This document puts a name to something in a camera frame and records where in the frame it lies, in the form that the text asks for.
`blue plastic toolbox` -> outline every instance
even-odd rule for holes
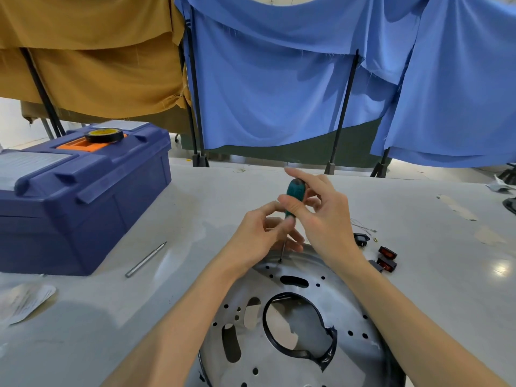
[[[123,130],[121,141],[85,135]],[[0,271],[89,275],[170,183],[166,130],[109,121],[0,153]]]

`forearm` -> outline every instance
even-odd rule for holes
[[[417,387],[507,386],[485,364],[419,310],[356,249],[354,266],[333,266],[365,307]]]
[[[106,379],[104,387],[183,385],[235,275],[215,258]]]

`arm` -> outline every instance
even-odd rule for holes
[[[206,266],[176,305],[104,381],[103,387],[183,385],[212,320],[236,279],[277,248],[302,251],[294,220],[267,216],[284,211],[271,202],[248,212],[221,252]]]
[[[347,198],[334,190],[326,176],[286,171],[310,188],[304,203],[288,195],[278,200],[297,216],[310,243],[365,307],[414,385],[508,386],[365,260],[353,239]]]

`hand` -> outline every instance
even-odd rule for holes
[[[330,268],[346,256],[356,260],[361,254],[353,237],[347,197],[335,191],[325,175],[307,174],[296,168],[285,168],[285,172],[305,181],[308,188],[303,202],[289,195],[280,195],[278,201],[300,220],[317,253]],[[313,207],[315,213],[305,205]]]
[[[284,212],[277,201],[247,212],[235,234],[221,250],[217,259],[231,266],[236,278],[243,276],[251,267],[262,260],[271,249],[281,249],[287,239],[285,250],[303,251],[304,238],[294,229],[293,217],[283,220],[267,217],[274,212]]]

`white table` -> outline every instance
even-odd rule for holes
[[[0,335],[5,387],[96,386],[183,295],[249,209],[285,192],[281,169],[172,167],[172,183],[90,277],[1,274],[0,289],[42,280],[58,293]],[[398,253],[387,276],[423,312],[479,359],[516,385],[516,216],[486,186],[332,176],[349,196],[352,217],[377,229],[379,245]],[[437,195],[478,218],[468,221]],[[474,237],[486,225],[508,244]],[[132,278],[124,274],[168,243]],[[195,370],[190,385],[206,385]]]

